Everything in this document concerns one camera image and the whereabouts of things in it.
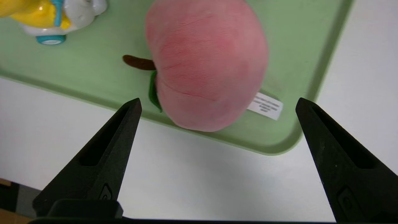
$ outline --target plush peach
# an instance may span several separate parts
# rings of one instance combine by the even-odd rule
[[[146,39],[160,105],[180,127],[229,126],[262,85],[267,42],[244,0],[157,0],[146,16]]]

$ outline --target white tag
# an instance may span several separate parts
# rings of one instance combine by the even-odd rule
[[[283,109],[283,103],[262,93],[257,93],[248,110],[254,111],[266,117],[278,120]]]

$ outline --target white table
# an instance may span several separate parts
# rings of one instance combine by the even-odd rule
[[[317,100],[396,173],[397,10],[355,3]],[[113,113],[0,79],[0,178],[43,189]],[[334,221],[304,139],[270,157],[144,120],[119,202],[135,218]]]

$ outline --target brown stem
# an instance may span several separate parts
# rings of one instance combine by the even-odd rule
[[[131,55],[123,55],[123,61],[136,69],[150,71],[156,70],[155,64],[149,59],[134,57]]]

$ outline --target blue toy part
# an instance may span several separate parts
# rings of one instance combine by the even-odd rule
[[[64,4],[64,0],[51,0],[51,3],[55,6],[57,10],[54,19],[54,26],[59,27],[61,26],[62,21],[62,6]]]
[[[37,36],[36,40],[44,45],[57,45],[65,42],[66,37],[65,35]]]

